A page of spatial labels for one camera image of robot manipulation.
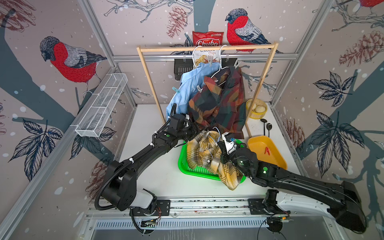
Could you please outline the yellow plaid long-sleeve shirt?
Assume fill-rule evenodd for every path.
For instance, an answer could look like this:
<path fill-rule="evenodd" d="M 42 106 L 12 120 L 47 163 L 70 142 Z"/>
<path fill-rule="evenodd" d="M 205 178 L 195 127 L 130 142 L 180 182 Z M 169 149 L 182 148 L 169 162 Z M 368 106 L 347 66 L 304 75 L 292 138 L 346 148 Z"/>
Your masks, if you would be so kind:
<path fill-rule="evenodd" d="M 233 191 L 241 183 L 244 175 L 231 162 L 226 164 L 222 164 L 221 161 L 212 162 L 209 136 L 210 131 L 202 131 L 187 143 L 188 166 L 193 170 L 197 167 L 204 168 L 209 173 L 217 175 L 220 181 Z"/>

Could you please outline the light blue wire hanger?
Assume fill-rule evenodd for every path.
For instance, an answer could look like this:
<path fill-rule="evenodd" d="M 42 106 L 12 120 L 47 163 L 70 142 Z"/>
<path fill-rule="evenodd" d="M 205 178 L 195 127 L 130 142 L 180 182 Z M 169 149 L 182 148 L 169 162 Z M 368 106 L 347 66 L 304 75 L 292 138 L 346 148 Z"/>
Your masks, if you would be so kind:
<path fill-rule="evenodd" d="M 213 161 L 220 161 L 222 159 L 223 154 L 226 154 L 225 143 L 223 142 L 221 132 L 217 127 L 214 127 L 212 131 L 210 131 L 210 147 L 209 153 Z"/>

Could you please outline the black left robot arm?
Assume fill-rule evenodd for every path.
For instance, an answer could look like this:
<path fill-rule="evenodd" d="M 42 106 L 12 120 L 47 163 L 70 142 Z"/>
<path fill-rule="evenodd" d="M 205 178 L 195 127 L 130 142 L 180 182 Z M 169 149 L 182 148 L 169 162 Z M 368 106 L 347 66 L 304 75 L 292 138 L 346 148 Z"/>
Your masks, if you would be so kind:
<path fill-rule="evenodd" d="M 103 183 L 96 193 L 94 205 L 98 211 L 141 208 L 148 214 L 157 208 L 157 196 L 148 190 L 137 189 L 137 179 L 155 160 L 178 147 L 178 142 L 194 139 L 201 130 L 184 114 L 176 113 L 173 104 L 166 123 L 152 135 L 152 141 L 136 155 L 109 164 Z"/>

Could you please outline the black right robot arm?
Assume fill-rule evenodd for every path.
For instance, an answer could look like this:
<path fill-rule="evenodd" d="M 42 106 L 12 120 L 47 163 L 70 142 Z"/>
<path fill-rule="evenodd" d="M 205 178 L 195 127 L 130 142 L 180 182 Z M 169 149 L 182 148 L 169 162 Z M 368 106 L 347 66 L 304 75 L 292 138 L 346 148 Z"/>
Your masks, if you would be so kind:
<path fill-rule="evenodd" d="M 367 219 L 362 209 L 360 195 L 355 185 L 326 183 L 294 174 L 274 164 L 258 160 L 257 154 L 245 147 L 227 141 L 219 142 L 225 163 L 234 165 L 245 177 L 265 188 L 288 190 L 309 197 L 328 206 L 326 212 L 336 222 L 357 234 L 367 229 Z"/>

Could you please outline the light blue long-sleeve shirt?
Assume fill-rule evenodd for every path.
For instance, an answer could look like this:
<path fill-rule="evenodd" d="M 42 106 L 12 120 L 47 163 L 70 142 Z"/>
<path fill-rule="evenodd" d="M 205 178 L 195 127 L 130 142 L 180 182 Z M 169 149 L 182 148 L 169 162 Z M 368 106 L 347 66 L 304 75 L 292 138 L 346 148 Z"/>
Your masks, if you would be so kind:
<path fill-rule="evenodd" d="M 175 93 L 166 108 L 166 119 L 171 115 L 173 104 L 177 104 L 177 114 L 187 114 L 189 101 L 198 93 L 197 85 L 203 88 L 204 78 L 218 71 L 220 63 L 200 64 L 196 69 L 182 74 L 180 93 Z"/>

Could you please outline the dark multicolour plaid shirt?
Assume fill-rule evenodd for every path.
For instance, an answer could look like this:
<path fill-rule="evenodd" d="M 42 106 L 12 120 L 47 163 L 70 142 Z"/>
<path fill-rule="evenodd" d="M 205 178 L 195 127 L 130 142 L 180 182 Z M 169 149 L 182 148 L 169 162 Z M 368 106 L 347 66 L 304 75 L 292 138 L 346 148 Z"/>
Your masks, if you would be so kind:
<path fill-rule="evenodd" d="M 230 66 L 204 77 L 202 90 L 189 101 L 188 114 L 202 130 L 217 127 L 221 133 L 243 139 L 247 115 L 241 68 Z"/>

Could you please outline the green plastic mesh basket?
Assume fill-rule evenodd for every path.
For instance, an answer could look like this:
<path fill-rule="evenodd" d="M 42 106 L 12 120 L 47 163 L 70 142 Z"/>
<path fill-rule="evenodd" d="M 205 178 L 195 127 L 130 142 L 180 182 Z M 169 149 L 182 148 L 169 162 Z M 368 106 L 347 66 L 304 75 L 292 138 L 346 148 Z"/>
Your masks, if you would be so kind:
<path fill-rule="evenodd" d="M 178 167 L 179 167 L 179 170 L 184 174 L 195 176 L 195 177 L 200 177 L 200 178 L 206 178 L 206 179 L 220 181 L 220 179 L 217 175 L 209 173 L 204 168 L 197 167 L 193 170 L 188 166 L 188 163 L 187 163 L 187 144 L 182 146 L 181 154 L 180 154 L 180 157 L 178 160 Z M 245 179 L 246 179 L 246 177 L 243 176 L 241 183 L 243 183 L 245 181 Z"/>

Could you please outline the white clothespin on dark shirt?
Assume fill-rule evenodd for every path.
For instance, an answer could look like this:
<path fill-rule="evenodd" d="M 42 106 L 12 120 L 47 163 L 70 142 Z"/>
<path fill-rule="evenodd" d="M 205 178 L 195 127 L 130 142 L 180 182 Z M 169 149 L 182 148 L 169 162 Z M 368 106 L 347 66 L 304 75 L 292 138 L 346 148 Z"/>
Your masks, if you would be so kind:
<path fill-rule="evenodd" d="M 203 88 L 200 87 L 199 85 L 197 85 L 197 90 L 198 90 L 199 93 L 201 93 L 203 91 Z"/>

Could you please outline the yellow plastic tray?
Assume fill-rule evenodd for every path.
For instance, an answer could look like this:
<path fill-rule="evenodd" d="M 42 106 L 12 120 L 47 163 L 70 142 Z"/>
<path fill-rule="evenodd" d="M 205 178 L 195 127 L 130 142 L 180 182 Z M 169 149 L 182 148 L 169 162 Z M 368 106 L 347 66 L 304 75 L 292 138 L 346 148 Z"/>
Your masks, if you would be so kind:
<path fill-rule="evenodd" d="M 287 170 L 287 163 L 274 142 L 267 136 L 250 138 L 248 148 L 257 154 L 258 160 L 277 165 Z"/>

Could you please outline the white cassava chips bag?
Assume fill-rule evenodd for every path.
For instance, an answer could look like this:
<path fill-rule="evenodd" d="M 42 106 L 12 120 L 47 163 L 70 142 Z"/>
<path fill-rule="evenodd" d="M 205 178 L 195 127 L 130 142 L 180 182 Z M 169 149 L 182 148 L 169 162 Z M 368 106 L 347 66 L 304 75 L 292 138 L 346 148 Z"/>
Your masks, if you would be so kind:
<path fill-rule="evenodd" d="M 219 63 L 220 62 L 220 55 L 218 50 L 202 50 L 205 54 L 205 63 L 204 64 L 213 64 L 213 63 Z"/>

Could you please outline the red Chuba chips bag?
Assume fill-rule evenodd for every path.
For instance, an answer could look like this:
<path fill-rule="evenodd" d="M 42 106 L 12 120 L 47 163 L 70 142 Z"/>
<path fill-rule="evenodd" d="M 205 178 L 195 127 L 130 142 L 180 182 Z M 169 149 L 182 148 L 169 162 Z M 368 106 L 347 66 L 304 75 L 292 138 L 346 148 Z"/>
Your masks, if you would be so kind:
<path fill-rule="evenodd" d="M 224 32 L 193 32 L 194 46 L 217 47 L 223 43 Z"/>

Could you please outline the black wall-mounted basket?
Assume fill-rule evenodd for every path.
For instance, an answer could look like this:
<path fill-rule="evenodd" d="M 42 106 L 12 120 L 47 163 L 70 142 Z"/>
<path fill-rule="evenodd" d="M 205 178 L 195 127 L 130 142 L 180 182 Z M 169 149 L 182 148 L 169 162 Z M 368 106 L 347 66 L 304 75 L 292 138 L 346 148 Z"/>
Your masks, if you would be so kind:
<path fill-rule="evenodd" d="M 236 58 L 230 58 L 228 60 L 223 61 L 223 67 L 233 66 L 238 62 Z M 174 62 L 174 75 L 175 80 L 180 81 L 182 74 L 187 73 L 194 69 L 193 60 L 192 59 L 175 59 Z"/>

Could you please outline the wooden clothes rack frame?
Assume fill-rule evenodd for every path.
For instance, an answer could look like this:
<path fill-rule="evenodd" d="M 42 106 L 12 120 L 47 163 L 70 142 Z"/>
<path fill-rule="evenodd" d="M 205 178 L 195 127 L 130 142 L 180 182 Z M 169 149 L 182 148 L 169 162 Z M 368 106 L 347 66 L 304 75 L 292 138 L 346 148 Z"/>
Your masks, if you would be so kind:
<path fill-rule="evenodd" d="M 151 75 L 150 75 L 150 72 L 149 72 L 149 69 L 148 69 L 148 66 L 147 66 L 147 63 L 146 63 L 146 60 L 145 60 L 145 57 L 144 57 L 143 53 L 173 52 L 175 50 L 193 51 L 193 52 L 195 50 L 201 50 L 201 51 L 220 51 L 221 52 L 221 50 L 251 50 L 251 49 L 262 50 L 262 49 L 270 49 L 270 53 L 269 53 L 268 59 L 266 60 L 265 67 L 263 69 L 260 81 L 258 83 L 256 92 L 254 93 L 254 96 L 252 98 L 252 102 L 251 102 L 251 105 L 250 105 L 250 108 L 249 108 L 249 111 L 248 111 L 248 114 L 247 114 L 247 117 L 246 117 L 245 127 L 246 127 L 246 130 L 247 130 L 249 138 L 251 138 L 252 134 L 251 134 L 250 127 L 248 125 L 248 119 L 251 116 L 252 107 L 254 106 L 255 101 L 258 98 L 258 95 L 259 95 L 259 93 L 261 91 L 261 87 L 262 87 L 262 85 L 264 83 L 264 80 L 266 78 L 267 71 L 268 71 L 268 69 L 271 66 L 272 60 L 273 60 L 273 58 L 275 56 L 275 53 L 276 53 L 276 51 L 278 49 L 278 46 L 279 46 L 279 43 L 278 42 L 274 42 L 273 44 L 269 44 L 269 45 L 241 45 L 241 46 L 227 46 L 227 45 L 224 45 L 224 46 L 216 46 L 216 47 L 197 46 L 195 48 L 194 47 L 185 47 L 185 48 L 171 48 L 171 47 L 167 47 L 167 48 L 148 49 L 148 48 L 137 47 L 137 52 L 139 54 L 139 58 L 140 58 L 141 63 L 143 65 L 143 68 L 144 68 L 147 80 L 149 82 L 149 85 L 150 85 L 150 88 L 151 88 L 151 91 L 152 91 L 152 95 L 153 95 L 153 97 L 155 99 L 155 103 L 156 103 L 156 105 L 158 107 L 158 110 L 160 112 L 161 120 L 162 120 L 163 124 L 165 124 L 166 123 L 165 117 L 164 117 L 163 111 L 162 111 L 162 109 L 160 107 L 160 103 L 159 103 L 159 100 L 158 100 L 158 97 L 157 97 L 157 94 L 156 94 L 156 90 L 154 88 L 153 81 L 151 79 Z"/>

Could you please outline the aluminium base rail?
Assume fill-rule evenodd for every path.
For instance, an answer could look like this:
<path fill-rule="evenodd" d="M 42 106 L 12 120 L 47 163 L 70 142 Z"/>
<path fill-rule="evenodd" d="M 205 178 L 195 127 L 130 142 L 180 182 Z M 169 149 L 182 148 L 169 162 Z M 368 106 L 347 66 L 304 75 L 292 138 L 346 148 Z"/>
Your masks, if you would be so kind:
<path fill-rule="evenodd" d="M 270 216 L 272 211 L 265 204 L 266 195 L 229 197 L 158 197 L 163 217 L 250 217 Z M 276 216 L 322 216 L 334 219 L 329 206 L 305 196 L 280 192 L 276 196 Z"/>

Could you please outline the aluminium frame corner post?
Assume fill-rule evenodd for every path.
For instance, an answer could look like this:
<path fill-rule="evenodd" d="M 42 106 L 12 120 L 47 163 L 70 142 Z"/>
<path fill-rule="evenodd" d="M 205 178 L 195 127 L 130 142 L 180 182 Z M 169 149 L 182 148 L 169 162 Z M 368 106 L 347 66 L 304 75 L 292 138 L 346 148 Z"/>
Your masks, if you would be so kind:
<path fill-rule="evenodd" d="M 118 63 L 114 60 L 114 54 L 112 51 L 112 48 L 110 44 L 108 43 L 108 40 L 106 38 L 106 35 L 102 29 L 102 26 L 96 16 L 95 11 L 93 10 L 93 7 L 91 5 L 91 1 L 88 0 L 79 0 L 79 4 L 96 36 L 96 39 L 98 40 L 104 54 L 107 57 L 108 63 L 111 66 L 113 70 L 117 73 L 123 73 L 122 68 Z"/>

